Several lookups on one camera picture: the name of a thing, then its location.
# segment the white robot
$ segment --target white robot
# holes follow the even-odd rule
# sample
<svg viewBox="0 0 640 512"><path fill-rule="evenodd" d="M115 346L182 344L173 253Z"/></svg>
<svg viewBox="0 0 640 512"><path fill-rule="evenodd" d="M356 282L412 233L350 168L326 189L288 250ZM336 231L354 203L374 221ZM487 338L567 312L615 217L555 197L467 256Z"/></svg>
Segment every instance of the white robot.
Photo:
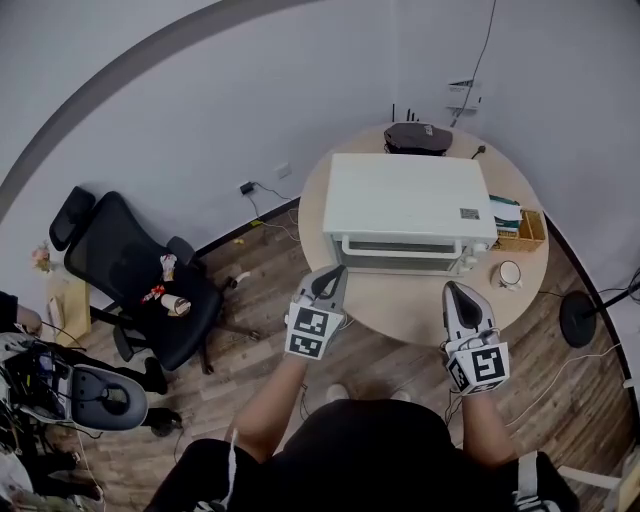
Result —
<svg viewBox="0 0 640 512"><path fill-rule="evenodd" d="M345 319L342 304L347 276L344 265L323 267L304 276L285 317L285 352L322 359Z"/></svg>
<svg viewBox="0 0 640 512"><path fill-rule="evenodd" d="M507 344L500 342L491 305L472 288L449 281L442 291L446 368L461 395L497 388L509 378Z"/></svg>

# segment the white mug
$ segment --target white mug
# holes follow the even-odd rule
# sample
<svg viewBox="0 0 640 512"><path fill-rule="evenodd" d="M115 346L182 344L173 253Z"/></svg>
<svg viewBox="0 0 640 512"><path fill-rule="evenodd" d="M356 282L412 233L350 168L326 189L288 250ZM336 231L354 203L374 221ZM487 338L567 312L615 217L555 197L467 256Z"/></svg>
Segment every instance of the white mug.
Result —
<svg viewBox="0 0 640 512"><path fill-rule="evenodd" d="M522 288L522 272L513 261L503 261L493 271L491 286L516 292Z"/></svg>

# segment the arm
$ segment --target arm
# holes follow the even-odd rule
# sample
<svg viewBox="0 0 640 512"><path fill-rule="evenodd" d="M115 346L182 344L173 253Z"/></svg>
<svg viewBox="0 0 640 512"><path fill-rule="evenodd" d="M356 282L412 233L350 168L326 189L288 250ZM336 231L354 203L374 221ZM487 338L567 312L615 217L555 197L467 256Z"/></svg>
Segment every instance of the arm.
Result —
<svg viewBox="0 0 640 512"><path fill-rule="evenodd" d="M289 424L307 365L302 357L285 356L262 389L236 414L225 440L231 440L235 429L236 444L254 459L262 463L271 457Z"/></svg>
<svg viewBox="0 0 640 512"><path fill-rule="evenodd" d="M496 468L518 458L491 393L462 397L462 423L463 450L479 464Z"/></svg>

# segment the label sticker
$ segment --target label sticker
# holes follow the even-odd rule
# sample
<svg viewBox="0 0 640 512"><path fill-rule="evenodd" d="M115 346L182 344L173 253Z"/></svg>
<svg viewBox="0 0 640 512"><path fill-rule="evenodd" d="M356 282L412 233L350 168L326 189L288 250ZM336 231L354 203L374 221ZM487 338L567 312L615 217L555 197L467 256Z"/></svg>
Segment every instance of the label sticker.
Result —
<svg viewBox="0 0 640 512"><path fill-rule="evenodd" d="M475 208L460 208L460 217L463 219L480 220L480 212Z"/></svg>

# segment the oven door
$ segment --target oven door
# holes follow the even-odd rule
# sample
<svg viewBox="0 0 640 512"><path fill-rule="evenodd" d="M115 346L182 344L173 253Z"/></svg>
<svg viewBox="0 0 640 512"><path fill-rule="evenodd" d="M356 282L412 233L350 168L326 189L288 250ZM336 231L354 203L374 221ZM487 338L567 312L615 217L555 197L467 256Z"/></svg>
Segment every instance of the oven door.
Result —
<svg viewBox="0 0 640 512"><path fill-rule="evenodd" d="M464 248L451 243L390 243L352 241L343 235L334 240L340 263L352 271L398 274L457 275Z"/></svg>

